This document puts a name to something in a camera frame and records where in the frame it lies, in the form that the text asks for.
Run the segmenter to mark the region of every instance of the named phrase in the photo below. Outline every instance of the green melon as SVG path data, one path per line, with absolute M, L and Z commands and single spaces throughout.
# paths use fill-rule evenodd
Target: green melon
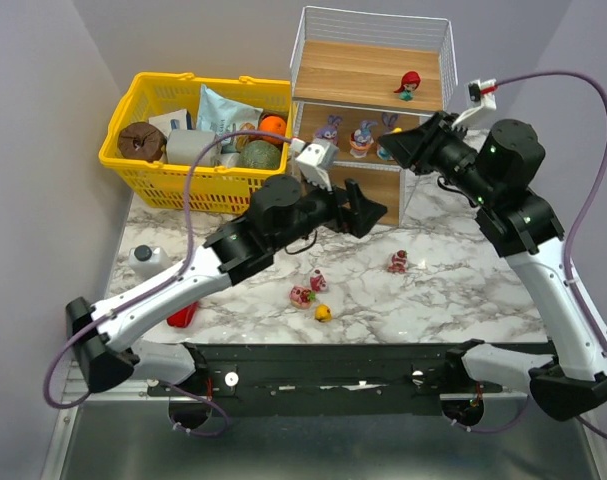
M 254 140 L 241 151 L 239 166 L 276 170 L 281 165 L 281 151 L 265 140 Z

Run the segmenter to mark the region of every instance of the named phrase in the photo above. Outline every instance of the purple bunny figurine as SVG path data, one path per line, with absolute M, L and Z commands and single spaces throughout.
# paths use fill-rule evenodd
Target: purple bunny figurine
M 356 143 L 356 145 L 359 147 L 365 147 L 372 143 L 372 132 L 370 131 L 370 128 L 375 125 L 378 125 L 378 123 L 371 120 L 363 120 L 361 122 L 361 128 L 354 131 L 354 143 Z
M 387 131 L 384 132 L 383 135 L 391 133 L 392 130 L 394 130 L 394 124 L 398 119 L 399 116 L 396 113 L 390 115 L 389 113 L 383 112 L 383 114 L 381 115 L 381 122 L 387 127 Z M 392 160 L 391 155 L 383 147 L 381 147 L 380 144 L 377 144 L 376 146 L 376 155 L 381 160 Z
M 323 140 L 329 140 L 334 145 L 338 145 L 339 143 L 339 124 L 343 120 L 342 117 L 338 115 L 330 115 L 327 117 L 327 125 L 319 128 L 316 132 L 314 132 L 314 138 L 321 138 Z
M 350 154 L 353 157 L 363 158 L 367 155 L 367 151 L 374 143 L 372 131 L 370 129 L 375 125 L 378 125 L 378 123 L 373 122 L 372 120 L 363 120 L 361 122 L 361 127 L 352 133 L 352 137 L 350 138 L 350 147 L 352 147 Z

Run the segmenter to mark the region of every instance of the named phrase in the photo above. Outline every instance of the yellow toy duck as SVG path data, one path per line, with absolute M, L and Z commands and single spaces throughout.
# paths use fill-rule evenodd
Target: yellow toy duck
M 319 305 L 314 312 L 314 318 L 319 322 L 327 323 L 332 320 L 332 311 L 327 305 Z

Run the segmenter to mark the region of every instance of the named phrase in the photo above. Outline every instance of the white bottle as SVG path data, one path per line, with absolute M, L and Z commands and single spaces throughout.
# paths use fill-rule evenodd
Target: white bottle
M 139 245 L 130 250 L 128 265 L 143 281 L 158 275 L 172 266 L 172 260 L 161 247 Z

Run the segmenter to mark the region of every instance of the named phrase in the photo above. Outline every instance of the red toy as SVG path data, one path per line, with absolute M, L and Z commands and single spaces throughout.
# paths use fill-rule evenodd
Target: red toy
M 401 86 L 394 90 L 394 93 L 400 93 L 399 98 L 401 100 L 412 100 L 414 97 L 414 90 L 419 88 L 421 84 L 421 77 L 417 72 L 407 72 L 401 78 Z
M 290 302 L 298 308 L 310 308 L 314 298 L 314 292 L 309 288 L 295 286 L 290 291 Z
M 310 286 L 315 292 L 324 292 L 327 290 L 327 282 L 321 271 L 317 268 L 310 275 Z
M 196 313 L 196 309 L 199 307 L 199 302 L 194 302 L 192 305 L 179 310 L 174 315 L 167 317 L 167 324 L 174 328 L 185 328 L 192 323 L 192 318 Z
M 387 271 L 391 273 L 407 272 L 407 252 L 405 250 L 399 250 L 392 255 Z

